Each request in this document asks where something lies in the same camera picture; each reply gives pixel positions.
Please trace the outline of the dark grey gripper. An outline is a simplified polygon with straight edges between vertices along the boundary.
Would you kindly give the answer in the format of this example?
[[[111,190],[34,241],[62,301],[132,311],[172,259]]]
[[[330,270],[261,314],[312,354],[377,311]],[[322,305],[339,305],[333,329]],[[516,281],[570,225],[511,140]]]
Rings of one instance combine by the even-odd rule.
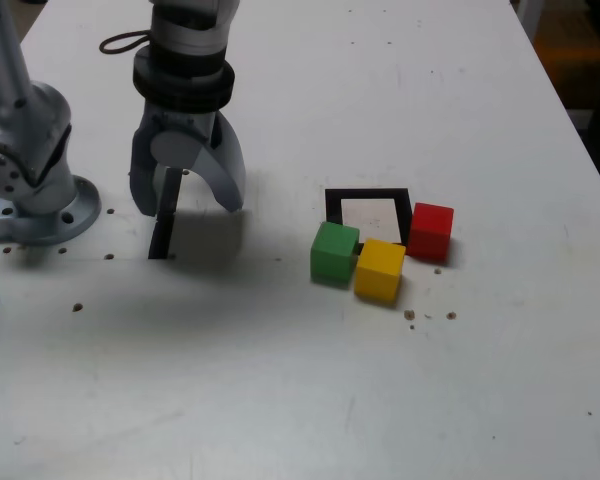
[[[129,181],[132,198],[146,216],[157,211],[153,186],[157,162],[199,175],[226,211],[242,209],[246,177],[242,150],[220,111],[183,113],[145,100],[132,141]]]

